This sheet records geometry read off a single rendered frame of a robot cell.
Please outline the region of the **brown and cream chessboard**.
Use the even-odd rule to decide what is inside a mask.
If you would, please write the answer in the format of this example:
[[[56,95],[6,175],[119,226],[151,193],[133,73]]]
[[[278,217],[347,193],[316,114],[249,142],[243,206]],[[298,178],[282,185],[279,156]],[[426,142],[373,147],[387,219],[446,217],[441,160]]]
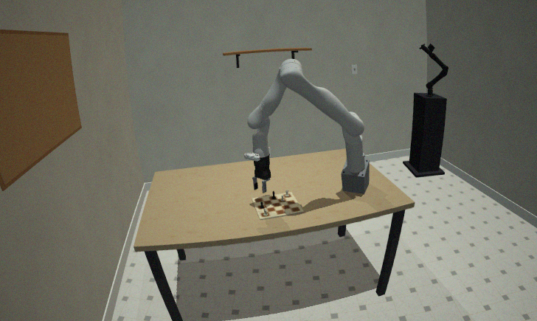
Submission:
[[[288,193],[289,196],[286,197],[286,193],[277,194],[275,195],[276,199],[272,199],[272,196],[263,196],[263,197],[257,197],[252,198],[252,201],[254,203],[255,209],[257,211],[257,214],[259,216],[260,220],[268,219],[268,218],[276,218],[286,215],[293,215],[298,213],[303,213],[303,209],[300,207],[298,201],[295,199],[292,192]],[[281,201],[282,196],[284,197],[285,201]],[[260,208],[261,202],[263,202],[264,208],[267,210],[267,216],[264,216],[264,208]]]

